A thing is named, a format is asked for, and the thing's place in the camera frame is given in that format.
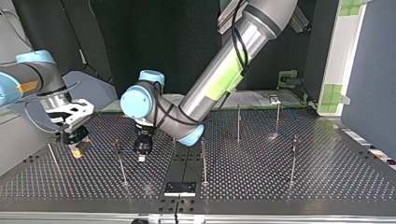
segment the metal rod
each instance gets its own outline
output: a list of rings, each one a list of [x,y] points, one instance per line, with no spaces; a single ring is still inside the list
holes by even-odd
[[[122,162],[122,148],[121,148],[121,140],[119,138],[116,138],[116,140],[114,141],[114,148],[116,149],[116,155],[117,155],[117,158],[119,159],[120,168],[122,171],[122,178],[123,178],[122,185],[124,187],[126,187],[129,185],[129,183],[128,183],[128,180],[126,179],[125,169],[124,169],[123,162]]]
[[[277,132],[278,127],[279,127],[280,102],[277,101],[276,104],[277,104],[277,109],[276,109],[276,132]]]
[[[296,164],[297,153],[299,151],[299,147],[300,147],[300,139],[299,139],[299,136],[297,134],[295,134],[294,138],[293,138],[293,145],[292,145],[293,164],[291,166],[290,188],[294,184],[294,170],[295,170],[295,164]]]
[[[121,170],[122,170],[122,177],[124,179],[123,185],[127,186],[129,184],[128,184],[128,180],[126,180],[126,174],[125,174],[125,170],[124,170],[124,167],[123,167],[123,162],[122,162],[122,158],[121,157],[120,157],[120,167],[121,167]]]
[[[238,143],[241,140],[241,132],[240,132],[240,128],[241,128],[241,107],[238,105]]]
[[[55,162],[55,165],[56,165],[56,168],[58,169],[59,174],[62,175],[61,167],[59,166],[59,162],[55,156],[55,152],[53,151],[52,145],[50,143],[48,143],[47,146],[49,147],[50,155],[51,155],[53,161]]]
[[[201,141],[201,150],[202,150],[202,159],[204,161],[204,186],[208,186],[209,182],[207,182],[207,175],[206,175],[206,146],[205,146],[205,140]]]

